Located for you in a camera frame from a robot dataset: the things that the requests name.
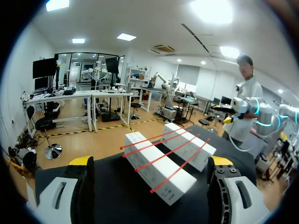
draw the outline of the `white shirt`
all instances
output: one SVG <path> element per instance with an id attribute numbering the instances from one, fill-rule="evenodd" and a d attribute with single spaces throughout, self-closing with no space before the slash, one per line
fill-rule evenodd
<path id="1" fill-rule="evenodd" d="M 238 92 L 238 98 L 245 99 L 246 97 L 263 97 L 262 87 L 255 77 L 245 81 L 245 83 L 243 90 Z M 234 119 L 233 123 L 225 124 L 223 129 L 227 133 L 230 133 L 232 138 L 244 142 L 250 133 L 253 123 L 254 119 Z"/>

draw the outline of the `ceiling light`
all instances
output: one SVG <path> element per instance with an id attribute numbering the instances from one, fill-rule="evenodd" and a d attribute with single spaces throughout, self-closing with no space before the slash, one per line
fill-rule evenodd
<path id="1" fill-rule="evenodd" d="M 75 38 L 72 41 L 73 43 L 85 43 L 85 39 L 83 38 Z"/>
<path id="2" fill-rule="evenodd" d="M 70 0 L 50 0 L 46 4 L 47 11 L 52 11 L 60 8 L 66 8 L 70 4 Z"/>
<path id="3" fill-rule="evenodd" d="M 121 35 L 119 35 L 117 37 L 117 39 L 121 39 L 121 40 L 125 40 L 125 41 L 131 41 L 135 38 L 136 38 L 135 36 L 132 36 L 132 35 L 129 35 L 129 34 L 124 34 L 124 33 L 122 33 Z"/>
<path id="4" fill-rule="evenodd" d="M 231 23 L 233 20 L 232 8 L 226 0 L 196 0 L 190 5 L 204 22 Z"/>
<path id="5" fill-rule="evenodd" d="M 231 48 L 231 47 L 220 47 L 220 51 L 223 54 L 223 56 L 231 57 L 231 58 L 235 58 L 235 59 L 240 54 L 240 52 L 237 48 Z"/>

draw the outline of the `computer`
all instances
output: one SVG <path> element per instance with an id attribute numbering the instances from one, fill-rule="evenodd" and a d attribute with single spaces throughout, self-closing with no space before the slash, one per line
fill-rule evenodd
<path id="1" fill-rule="evenodd" d="M 216 105 L 219 105 L 220 104 L 220 99 L 214 98 L 213 103 L 216 104 Z"/>
<path id="2" fill-rule="evenodd" d="M 47 87 L 48 87 L 48 77 L 35 79 L 35 86 L 34 86 L 35 90 L 41 88 L 47 88 Z"/>
<path id="3" fill-rule="evenodd" d="M 112 57 L 112 58 L 105 59 L 105 61 L 106 61 L 107 71 L 112 73 L 110 86 L 113 87 L 115 75 L 118 74 L 118 60 L 117 60 L 117 57 Z M 109 98 L 109 113 L 102 114 L 102 121 L 108 122 L 108 121 L 115 121 L 115 120 L 120 120 L 120 119 L 121 119 L 120 116 L 118 116 L 115 113 L 111 113 L 111 97 L 110 97 Z"/>
<path id="4" fill-rule="evenodd" d="M 117 57 L 106 58 L 107 71 L 118 74 L 118 60 Z"/>
<path id="5" fill-rule="evenodd" d="M 41 78 L 54 76 L 56 73 L 56 59 L 49 58 L 33 62 L 32 77 Z"/>
<path id="6" fill-rule="evenodd" d="M 222 104 L 228 104 L 228 105 L 230 105 L 231 101 L 232 101 L 232 99 L 227 98 L 227 97 L 222 97 L 221 98 L 221 103 Z"/>

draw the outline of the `man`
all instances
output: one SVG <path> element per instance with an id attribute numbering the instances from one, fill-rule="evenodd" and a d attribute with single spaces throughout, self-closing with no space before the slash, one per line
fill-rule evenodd
<path id="1" fill-rule="evenodd" d="M 237 58 L 240 73 L 244 78 L 244 86 L 238 91 L 238 98 L 245 99 L 246 97 L 263 97 L 261 85 L 257 82 L 253 74 L 253 62 L 248 55 L 241 55 Z M 257 114 L 245 114 L 243 119 L 235 119 L 231 124 L 225 124 L 223 129 L 223 138 L 229 140 L 229 134 L 236 146 L 240 146 L 250 133 L 254 123 L 254 118 Z"/>

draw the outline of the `wooden floor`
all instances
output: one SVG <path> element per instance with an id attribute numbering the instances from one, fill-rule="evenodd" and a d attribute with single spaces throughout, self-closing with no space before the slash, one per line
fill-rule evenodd
<path id="1" fill-rule="evenodd" d="M 61 112 L 59 114 L 59 118 L 67 118 L 70 116 L 82 116 L 85 113 L 84 108 L 80 107 L 81 100 L 67 100 L 65 102 L 64 107 L 61 108 Z M 116 108 L 115 99 L 112 101 L 112 108 Z M 150 111 L 146 112 L 143 109 L 138 109 L 135 114 L 141 116 L 139 121 L 149 120 L 158 118 L 158 116 L 154 115 L 154 110 L 158 107 L 158 102 L 152 100 L 150 105 Z M 125 106 L 125 114 L 128 112 L 128 106 Z M 35 113 L 34 119 L 41 118 L 43 115 L 39 113 Z M 198 120 L 204 118 L 202 112 L 198 110 L 194 110 L 194 114 L 192 115 L 191 120 L 198 124 Z M 122 121 L 113 121 L 104 123 L 102 121 L 98 121 L 97 128 L 103 127 L 111 127 L 121 125 Z M 60 123 L 59 125 L 64 126 L 60 128 L 56 128 L 53 130 L 49 130 L 48 134 L 56 134 L 56 133 L 68 133 L 75 131 L 88 130 L 88 125 L 83 123 L 82 121 L 71 121 Z M 146 138 L 150 138 L 155 135 L 159 135 L 163 131 L 164 122 L 163 120 L 156 120 L 145 122 L 141 124 L 132 124 L 131 127 L 134 131 L 139 131 Z M 216 123 L 216 130 L 218 131 L 218 135 L 222 136 L 223 129 L 222 123 Z M 47 147 L 48 143 L 45 138 L 39 139 L 39 146 L 37 147 L 37 162 L 41 166 L 42 169 L 55 168 L 60 166 L 67 166 L 70 161 L 75 158 L 92 155 L 95 160 L 102 159 L 111 155 L 115 155 L 121 152 L 120 146 L 124 145 L 124 135 L 130 133 L 131 130 L 127 127 L 116 127 L 112 129 L 106 130 L 98 130 L 97 133 L 86 132 L 86 133 L 78 133 L 71 135 L 61 135 L 61 136 L 51 136 L 50 141 L 51 144 L 57 143 L 62 145 L 63 153 L 60 157 L 55 160 L 47 160 L 44 156 L 44 150 Z M 37 132 L 36 135 L 45 135 L 44 133 Z M 35 180 L 32 178 L 27 178 L 29 185 L 34 189 Z M 285 189 L 285 186 L 282 186 L 278 181 L 275 181 L 274 184 L 270 184 L 267 182 L 263 182 L 261 180 L 257 181 L 257 186 L 261 190 L 264 195 L 264 202 L 268 209 L 273 210 L 279 203 L 281 198 L 281 194 Z"/>

